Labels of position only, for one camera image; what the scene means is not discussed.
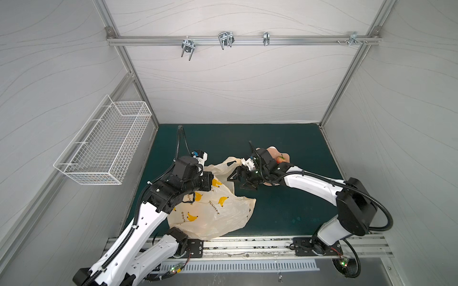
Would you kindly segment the cream banana print plastic bag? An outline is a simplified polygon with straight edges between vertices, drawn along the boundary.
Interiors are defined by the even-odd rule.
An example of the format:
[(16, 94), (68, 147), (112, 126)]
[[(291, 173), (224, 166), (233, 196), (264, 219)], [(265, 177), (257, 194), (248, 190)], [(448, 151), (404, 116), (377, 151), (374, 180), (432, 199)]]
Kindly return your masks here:
[(205, 166), (213, 174), (210, 191), (187, 195), (167, 217), (170, 228), (178, 228), (191, 239), (211, 240), (246, 226), (253, 215), (256, 200), (235, 194), (235, 185), (227, 180), (243, 160), (228, 157), (216, 165)]

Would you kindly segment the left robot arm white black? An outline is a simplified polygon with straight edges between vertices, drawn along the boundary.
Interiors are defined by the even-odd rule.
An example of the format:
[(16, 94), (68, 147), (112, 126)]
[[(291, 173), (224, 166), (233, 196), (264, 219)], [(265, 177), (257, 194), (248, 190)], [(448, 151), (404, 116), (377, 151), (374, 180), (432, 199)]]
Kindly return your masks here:
[(187, 150), (185, 156), (180, 156), (177, 146), (170, 167), (142, 190), (132, 221), (93, 266), (77, 271), (73, 283), (77, 286), (136, 286), (163, 261), (184, 255), (188, 236), (176, 227), (153, 247), (145, 252), (140, 250), (188, 195), (194, 197), (197, 191), (212, 189), (213, 174), (204, 169), (207, 158), (202, 150)]

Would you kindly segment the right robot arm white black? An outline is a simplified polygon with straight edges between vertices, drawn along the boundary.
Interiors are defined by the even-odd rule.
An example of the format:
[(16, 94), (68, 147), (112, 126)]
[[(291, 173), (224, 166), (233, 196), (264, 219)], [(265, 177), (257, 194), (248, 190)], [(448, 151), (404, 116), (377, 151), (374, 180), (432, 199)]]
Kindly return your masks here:
[(279, 162), (267, 149), (253, 150), (227, 179), (248, 190), (256, 190), (261, 184), (284, 185), (335, 206), (336, 216), (322, 224), (308, 241), (299, 244), (318, 256), (324, 256), (336, 243), (352, 235), (362, 237), (373, 231), (388, 231), (394, 225), (389, 210), (359, 180), (334, 180), (308, 172), (286, 160)]

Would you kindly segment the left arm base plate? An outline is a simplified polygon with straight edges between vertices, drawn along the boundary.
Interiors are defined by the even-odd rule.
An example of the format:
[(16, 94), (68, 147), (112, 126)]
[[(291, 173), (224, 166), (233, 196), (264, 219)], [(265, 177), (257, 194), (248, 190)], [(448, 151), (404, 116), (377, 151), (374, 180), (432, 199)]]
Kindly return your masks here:
[(204, 241), (198, 239), (187, 239), (180, 242), (178, 249), (173, 255), (175, 259), (202, 258)]

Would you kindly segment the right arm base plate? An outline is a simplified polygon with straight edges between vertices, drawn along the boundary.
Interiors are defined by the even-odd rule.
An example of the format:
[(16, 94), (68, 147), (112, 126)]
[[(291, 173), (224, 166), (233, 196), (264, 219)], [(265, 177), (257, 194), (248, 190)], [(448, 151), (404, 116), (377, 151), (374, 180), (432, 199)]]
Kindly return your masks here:
[(315, 237), (294, 237), (289, 249), (295, 256), (342, 256), (338, 243), (327, 245)]

